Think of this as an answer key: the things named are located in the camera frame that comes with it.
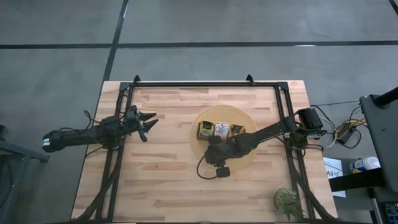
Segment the wooden table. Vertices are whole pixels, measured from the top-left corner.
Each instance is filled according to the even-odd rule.
[[[309,107],[303,81],[288,81],[294,111]],[[114,114],[120,82],[105,82],[96,119]],[[134,105],[156,112],[159,122],[148,142],[137,133],[126,136],[114,222],[283,222],[275,213],[273,196],[291,189],[282,143],[272,139],[258,146],[254,161],[225,179],[202,180],[189,145],[192,122],[204,109],[232,105],[246,112],[261,129],[279,121],[275,90],[268,87],[136,87]],[[88,151],[98,148],[91,145]],[[94,199],[101,185],[106,151],[85,160],[72,218]],[[304,158],[310,188],[337,217],[321,151],[307,149]],[[214,170],[202,166],[202,175]],[[306,210],[304,194],[300,194]],[[104,205],[104,214],[108,203]]]

